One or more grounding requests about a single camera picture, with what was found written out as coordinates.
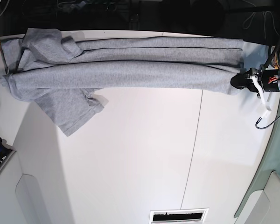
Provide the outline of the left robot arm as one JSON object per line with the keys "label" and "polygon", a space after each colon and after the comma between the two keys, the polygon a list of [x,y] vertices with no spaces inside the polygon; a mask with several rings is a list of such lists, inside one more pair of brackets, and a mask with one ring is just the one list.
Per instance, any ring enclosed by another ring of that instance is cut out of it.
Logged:
{"label": "left robot arm", "polygon": [[251,68],[231,79],[233,87],[240,90],[247,88],[249,91],[257,93],[266,110],[269,109],[264,92],[280,92],[280,37],[269,50],[267,60],[259,69]]}

